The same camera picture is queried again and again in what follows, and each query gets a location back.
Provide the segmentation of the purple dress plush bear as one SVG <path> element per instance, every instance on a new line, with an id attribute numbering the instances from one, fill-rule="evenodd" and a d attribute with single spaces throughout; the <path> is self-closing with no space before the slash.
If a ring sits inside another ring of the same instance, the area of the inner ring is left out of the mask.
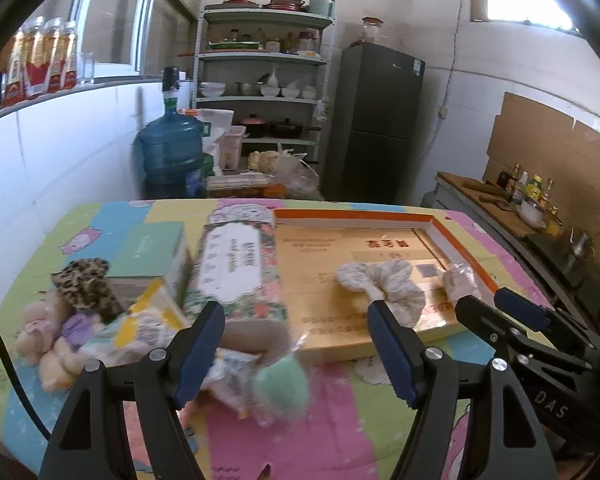
<path id="1" fill-rule="evenodd" d="M 104 328 L 98 313 L 78 312 L 62 324 L 59 335 L 38 362 L 38 378 L 45 392 L 66 391 L 74 384 L 88 361 L 81 348 Z"/>

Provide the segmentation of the white floral scrunchie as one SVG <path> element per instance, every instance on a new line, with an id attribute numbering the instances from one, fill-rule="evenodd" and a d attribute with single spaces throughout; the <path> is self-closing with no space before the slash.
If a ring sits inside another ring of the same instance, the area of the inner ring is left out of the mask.
<path id="1" fill-rule="evenodd" d="M 412 280 L 413 266 L 404 259 L 340 266 L 337 282 L 351 292 L 365 292 L 370 301 L 384 300 L 396 320 L 414 328 L 426 307 L 425 292 Z"/>

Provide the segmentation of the yellow white packaged item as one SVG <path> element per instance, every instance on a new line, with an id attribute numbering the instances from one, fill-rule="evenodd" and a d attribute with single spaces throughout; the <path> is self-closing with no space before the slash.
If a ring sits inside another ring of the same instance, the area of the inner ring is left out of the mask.
<path id="1" fill-rule="evenodd" d="M 155 280 L 135 304 L 82 344 L 78 353 L 106 367 L 131 364 L 151 350 L 166 348 L 179 330 L 191 325 L 166 285 Z"/>

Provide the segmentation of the green sponge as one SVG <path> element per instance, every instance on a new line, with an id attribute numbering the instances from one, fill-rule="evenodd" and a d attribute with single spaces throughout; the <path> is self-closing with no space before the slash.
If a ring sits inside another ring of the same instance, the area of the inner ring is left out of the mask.
<path id="1" fill-rule="evenodd" d="M 250 382 L 251 414 L 259 426 L 293 424 L 309 413 L 308 373 L 298 358 L 306 334 L 275 360 L 263 361 Z"/>

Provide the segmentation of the pink dress plush bear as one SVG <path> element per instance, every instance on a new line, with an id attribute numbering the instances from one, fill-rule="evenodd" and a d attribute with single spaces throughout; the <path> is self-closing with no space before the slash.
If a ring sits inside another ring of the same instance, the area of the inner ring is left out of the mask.
<path id="1" fill-rule="evenodd" d="M 72 314 L 72 307 L 55 289 L 27 304 L 22 311 L 23 328 L 16 338 L 15 352 L 29 366 L 38 364 L 53 348 L 61 327 Z"/>

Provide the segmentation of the pink item in plastic wrap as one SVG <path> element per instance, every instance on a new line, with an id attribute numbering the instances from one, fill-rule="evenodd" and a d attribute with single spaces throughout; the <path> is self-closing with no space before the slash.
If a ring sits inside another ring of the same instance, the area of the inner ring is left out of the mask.
<path id="1" fill-rule="evenodd" d="M 457 301 L 466 296 L 481 298 L 474 269 L 468 263 L 451 264 L 449 269 L 442 274 L 442 284 L 446 296 L 453 306 L 456 306 Z"/>

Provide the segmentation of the wooden cutting board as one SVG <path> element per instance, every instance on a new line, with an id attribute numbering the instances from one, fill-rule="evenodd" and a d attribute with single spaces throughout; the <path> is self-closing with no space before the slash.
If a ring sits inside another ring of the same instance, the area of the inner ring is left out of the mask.
<path id="1" fill-rule="evenodd" d="M 494 185 L 442 171 L 434 180 L 436 201 L 443 209 L 464 212 L 485 229 L 512 240 L 523 240 L 535 232 L 512 204 L 496 194 Z"/>

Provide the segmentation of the condiment bottles group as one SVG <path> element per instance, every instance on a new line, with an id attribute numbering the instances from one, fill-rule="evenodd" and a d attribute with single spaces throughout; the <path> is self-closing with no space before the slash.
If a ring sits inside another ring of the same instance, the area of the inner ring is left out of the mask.
<path id="1" fill-rule="evenodd" d="M 553 184 L 553 179 L 544 182 L 537 174 L 529 176 L 519 164 L 501 170 L 496 178 L 496 185 L 505 191 L 509 203 L 527 226 L 557 238 L 562 235 L 564 224 L 550 199 Z"/>

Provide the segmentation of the orange shallow cardboard box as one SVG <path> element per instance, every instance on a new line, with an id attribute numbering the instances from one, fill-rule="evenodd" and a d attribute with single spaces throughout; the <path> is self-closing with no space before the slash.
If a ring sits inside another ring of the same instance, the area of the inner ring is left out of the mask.
<path id="1" fill-rule="evenodd" d="M 375 300 L 422 341 L 461 332 L 454 311 L 460 295 L 490 304 L 500 285 L 451 224 L 432 214 L 276 210 L 277 267 L 301 359 L 373 356 L 366 312 Z"/>

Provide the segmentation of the colourful cartoon bed sheet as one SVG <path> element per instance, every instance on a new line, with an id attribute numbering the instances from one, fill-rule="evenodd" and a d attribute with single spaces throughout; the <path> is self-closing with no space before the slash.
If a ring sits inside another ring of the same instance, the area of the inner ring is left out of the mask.
<path id="1" fill-rule="evenodd" d="M 533 302 L 550 306 L 539 287 L 513 256 L 460 212 L 411 206 L 331 204 L 307 200 L 158 200 L 76 206 L 45 234 L 34 208 L 23 211 L 0 237 L 0 332 L 9 350 L 21 326 L 21 310 L 50 286 L 49 275 L 82 256 L 109 258 L 118 252 L 136 224 L 181 221 L 189 246 L 196 248 L 210 214 L 240 204 L 268 209 L 354 209 L 431 214 L 460 240 L 500 286 L 515 289 Z M 434 342 L 453 358 L 484 364 L 493 350 L 473 334 L 461 332 Z M 53 429 L 66 394 L 46 393 L 38 372 L 15 362 L 29 399 L 47 428 Z M 238 419 L 210 400 L 192 417 L 196 459 L 208 479 L 249 479 L 269 464 L 273 479 L 389 479 L 415 412 L 397 399 L 374 360 L 329 364 L 310 370 L 311 408 L 305 420 L 260 427 L 253 418 Z M 451 456 L 443 479 L 457 476 L 466 436 L 467 401 L 457 404 Z M 0 440 L 20 463 L 40 469 L 46 449 L 24 411 L 0 362 Z"/>

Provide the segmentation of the leopard print scrunchie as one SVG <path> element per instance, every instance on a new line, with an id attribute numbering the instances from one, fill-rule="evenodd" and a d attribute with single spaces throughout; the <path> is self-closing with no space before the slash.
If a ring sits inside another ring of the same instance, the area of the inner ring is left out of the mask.
<path id="1" fill-rule="evenodd" d="M 107 280 L 109 268 L 105 259 L 81 258 L 53 273 L 50 280 L 76 312 L 98 314 L 103 323 L 109 324 L 124 312 Z"/>

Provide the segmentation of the green white box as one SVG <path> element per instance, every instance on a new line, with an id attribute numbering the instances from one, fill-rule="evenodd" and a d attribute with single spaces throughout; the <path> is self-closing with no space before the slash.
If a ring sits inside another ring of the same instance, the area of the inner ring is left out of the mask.
<path id="1" fill-rule="evenodd" d="M 141 223 L 129 232 L 110 263 L 107 282 L 125 309 L 155 280 L 181 306 L 192 267 L 183 222 Z"/>

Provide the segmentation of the floral tissue box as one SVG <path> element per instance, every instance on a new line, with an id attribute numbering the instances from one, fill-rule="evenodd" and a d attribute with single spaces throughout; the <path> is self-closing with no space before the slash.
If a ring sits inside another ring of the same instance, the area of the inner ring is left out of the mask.
<path id="1" fill-rule="evenodd" d="M 209 301 L 224 311 L 223 348 L 261 353 L 272 360 L 292 347 L 272 209 L 234 202 L 210 214 L 183 311 L 193 320 Z"/>

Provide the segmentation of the dark grey refrigerator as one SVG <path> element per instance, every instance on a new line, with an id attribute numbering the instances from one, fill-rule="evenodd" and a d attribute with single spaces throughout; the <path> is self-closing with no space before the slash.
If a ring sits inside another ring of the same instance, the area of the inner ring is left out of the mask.
<path id="1" fill-rule="evenodd" d="M 321 178 L 326 200 L 393 204 L 415 159 L 426 63 L 379 44 L 344 49 Z"/>

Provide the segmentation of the plastic bag with food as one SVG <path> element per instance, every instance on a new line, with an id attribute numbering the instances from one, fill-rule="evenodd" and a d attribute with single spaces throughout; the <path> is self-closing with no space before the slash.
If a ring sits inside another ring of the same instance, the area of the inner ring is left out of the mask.
<path id="1" fill-rule="evenodd" d="M 304 160 L 306 153 L 296 154 L 290 148 L 277 144 L 275 150 L 254 151 L 247 157 L 247 169 L 260 172 L 275 184 L 285 188 L 293 200 L 322 200 L 320 176 Z"/>

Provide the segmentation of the blue water jug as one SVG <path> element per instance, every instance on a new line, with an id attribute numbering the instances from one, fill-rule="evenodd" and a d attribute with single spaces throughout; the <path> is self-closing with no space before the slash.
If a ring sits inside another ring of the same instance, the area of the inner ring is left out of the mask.
<path id="1" fill-rule="evenodd" d="M 204 196 L 204 125 L 178 112 L 180 72 L 166 66 L 162 72 L 164 113 L 140 130 L 146 200 L 177 200 Z"/>

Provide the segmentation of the pink plastic bin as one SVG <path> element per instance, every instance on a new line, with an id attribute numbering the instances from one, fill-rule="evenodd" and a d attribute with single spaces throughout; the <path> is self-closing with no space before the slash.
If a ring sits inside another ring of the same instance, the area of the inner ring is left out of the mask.
<path id="1" fill-rule="evenodd" d="M 230 126 L 220 140 L 220 166 L 223 170 L 233 171 L 239 166 L 242 157 L 242 140 L 246 134 L 245 126 Z"/>

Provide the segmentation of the glass jar on fridge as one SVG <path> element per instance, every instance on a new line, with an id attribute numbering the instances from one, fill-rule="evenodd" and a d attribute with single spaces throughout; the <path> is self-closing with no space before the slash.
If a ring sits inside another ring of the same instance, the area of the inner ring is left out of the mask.
<path id="1" fill-rule="evenodd" d="M 363 44 L 377 44 L 381 36 L 382 25 L 384 24 L 380 18 L 366 16 L 362 18 L 362 32 L 360 40 Z"/>

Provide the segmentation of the white rice sack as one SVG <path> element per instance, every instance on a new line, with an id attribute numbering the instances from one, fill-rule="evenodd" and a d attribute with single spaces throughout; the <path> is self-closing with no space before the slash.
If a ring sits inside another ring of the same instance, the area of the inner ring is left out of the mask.
<path id="1" fill-rule="evenodd" d="M 220 142 L 222 136 L 230 130 L 233 123 L 232 110 L 217 110 L 216 108 L 196 108 L 196 118 L 204 126 L 202 133 L 202 149 L 213 162 L 213 172 L 222 174 Z"/>

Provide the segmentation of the metal kitchen shelf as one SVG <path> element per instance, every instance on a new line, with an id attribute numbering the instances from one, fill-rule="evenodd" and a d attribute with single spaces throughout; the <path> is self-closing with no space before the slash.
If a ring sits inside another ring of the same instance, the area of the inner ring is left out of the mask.
<path id="1" fill-rule="evenodd" d="M 334 0 L 223 0 L 197 24 L 192 103 L 229 110 L 242 154 L 276 146 L 315 166 L 327 122 Z"/>

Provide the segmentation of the bottled drinks pack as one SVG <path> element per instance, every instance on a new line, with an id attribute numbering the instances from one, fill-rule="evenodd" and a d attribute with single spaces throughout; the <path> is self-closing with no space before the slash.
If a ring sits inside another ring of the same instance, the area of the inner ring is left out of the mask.
<path id="1" fill-rule="evenodd" d="M 3 104 L 12 106 L 76 85 L 76 22 L 27 20 L 0 54 Z"/>

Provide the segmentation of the cardboard sheet on wall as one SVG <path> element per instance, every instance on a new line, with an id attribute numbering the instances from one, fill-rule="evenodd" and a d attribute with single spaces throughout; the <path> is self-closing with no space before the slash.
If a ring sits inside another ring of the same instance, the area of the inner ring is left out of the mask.
<path id="1" fill-rule="evenodd" d="M 577 222 L 600 216 L 600 133 L 553 107 L 507 92 L 486 149 L 488 177 L 515 165 L 552 178 L 550 197 Z"/>

